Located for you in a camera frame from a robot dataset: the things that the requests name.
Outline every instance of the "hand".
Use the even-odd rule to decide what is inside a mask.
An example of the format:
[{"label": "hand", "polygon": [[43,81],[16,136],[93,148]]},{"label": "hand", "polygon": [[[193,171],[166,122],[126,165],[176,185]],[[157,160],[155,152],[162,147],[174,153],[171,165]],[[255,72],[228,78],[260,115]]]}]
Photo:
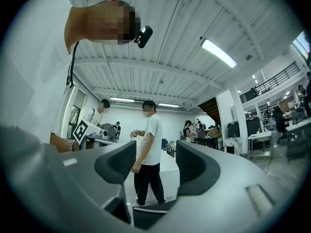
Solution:
[{"label": "hand", "polygon": [[134,130],[130,133],[130,137],[133,138],[133,137],[137,137],[138,136],[138,130]]},{"label": "hand", "polygon": [[136,161],[132,167],[132,172],[139,173],[140,168],[141,168],[141,163]]}]

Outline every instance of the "balcony railing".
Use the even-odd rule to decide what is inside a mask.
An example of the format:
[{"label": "balcony railing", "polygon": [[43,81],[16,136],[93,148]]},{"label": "balcony railing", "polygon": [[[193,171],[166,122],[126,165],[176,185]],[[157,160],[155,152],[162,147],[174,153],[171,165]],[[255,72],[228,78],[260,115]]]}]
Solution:
[{"label": "balcony railing", "polygon": [[245,103],[247,101],[254,99],[257,96],[260,96],[270,91],[271,89],[279,86],[286,80],[290,79],[293,75],[295,75],[299,71],[300,70],[297,67],[296,62],[291,63],[288,67],[286,67],[283,71],[275,75],[273,78],[251,89],[250,91],[240,95],[241,102]]}]

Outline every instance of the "window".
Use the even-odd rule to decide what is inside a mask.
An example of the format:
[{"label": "window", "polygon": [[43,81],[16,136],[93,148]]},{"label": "window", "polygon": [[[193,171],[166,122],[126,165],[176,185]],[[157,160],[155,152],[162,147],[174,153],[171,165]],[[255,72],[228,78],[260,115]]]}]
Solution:
[{"label": "window", "polygon": [[294,46],[299,50],[302,56],[307,60],[308,53],[310,52],[310,45],[306,41],[305,33],[302,32],[295,41],[293,41]]}]

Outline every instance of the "staircase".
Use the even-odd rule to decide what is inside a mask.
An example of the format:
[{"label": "staircase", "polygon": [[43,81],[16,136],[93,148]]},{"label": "staircase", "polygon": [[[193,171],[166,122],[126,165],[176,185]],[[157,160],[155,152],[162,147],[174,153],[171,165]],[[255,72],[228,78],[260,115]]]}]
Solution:
[{"label": "staircase", "polygon": [[202,103],[201,105],[199,105],[199,107],[204,112],[206,112],[206,114],[209,115],[218,125],[221,124],[216,98],[213,98],[205,103]]}]

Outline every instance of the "head-mounted camera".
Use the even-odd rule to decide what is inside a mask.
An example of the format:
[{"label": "head-mounted camera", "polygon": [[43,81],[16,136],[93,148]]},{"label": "head-mounted camera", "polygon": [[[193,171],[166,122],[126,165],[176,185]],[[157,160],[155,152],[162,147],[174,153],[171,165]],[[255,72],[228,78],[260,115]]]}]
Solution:
[{"label": "head-mounted camera", "polygon": [[134,39],[134,42],[137,43],[139,48],[144,48],[148,40],[153,34],[153,30],[150,26],[145,26]]}]

